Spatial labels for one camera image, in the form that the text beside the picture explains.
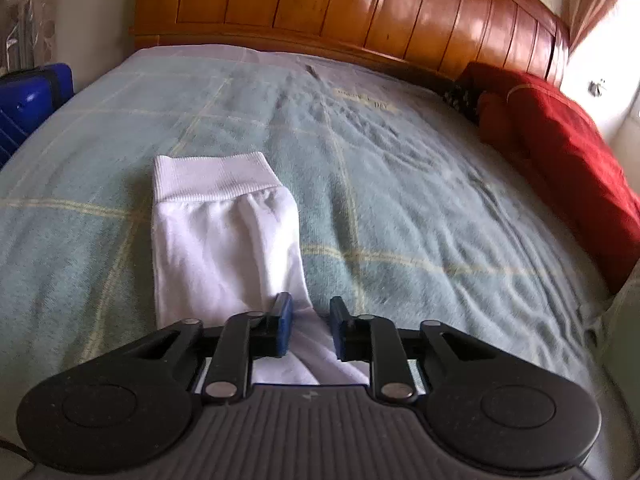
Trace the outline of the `white printed sweatshirt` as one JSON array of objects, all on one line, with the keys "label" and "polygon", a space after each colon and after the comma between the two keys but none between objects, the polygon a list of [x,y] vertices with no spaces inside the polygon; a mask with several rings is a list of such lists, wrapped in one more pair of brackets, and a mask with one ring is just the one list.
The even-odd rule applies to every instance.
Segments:
[{"label": "white printed sweatshirt", "polygon": [[293,298],[290,346],[253,366],[255,382],[365,384],[366,364],[337,359],[311,304],[299,248],[298,208],[261,152],[154,160],[152,256],[156,324],[184,318],[221,326]]}]

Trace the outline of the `red pillow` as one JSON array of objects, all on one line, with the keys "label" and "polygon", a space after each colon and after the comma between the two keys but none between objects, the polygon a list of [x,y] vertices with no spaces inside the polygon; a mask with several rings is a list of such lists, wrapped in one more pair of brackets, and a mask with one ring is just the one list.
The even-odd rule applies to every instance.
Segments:
[{"label": "red pillow", "polygon": [[472,96],[480,140],[529,182],[618,292],[639,259],[639,196],[597,125],[537,76],[471,62],[457,83]]}]

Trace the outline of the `blue suitcase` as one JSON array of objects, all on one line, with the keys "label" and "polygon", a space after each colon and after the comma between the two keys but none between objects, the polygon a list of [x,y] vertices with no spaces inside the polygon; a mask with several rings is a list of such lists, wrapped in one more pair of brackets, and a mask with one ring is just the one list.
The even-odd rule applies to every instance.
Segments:
[{"label": "blue suitcase", "polygon": [[1,166],[74,94],[72,70],[65,63],[3,75],[0,80]]}]

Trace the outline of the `wooden headboard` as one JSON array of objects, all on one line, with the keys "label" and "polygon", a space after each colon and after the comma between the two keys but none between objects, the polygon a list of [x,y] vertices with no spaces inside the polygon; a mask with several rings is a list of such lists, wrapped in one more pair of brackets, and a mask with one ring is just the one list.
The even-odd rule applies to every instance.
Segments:
[{"label": "wooden headboard", "polygon": [[139,49],[235,44],[398,77],[456,78],[478,61],[560,84],[568,32],[540,0],[137,0]]}]

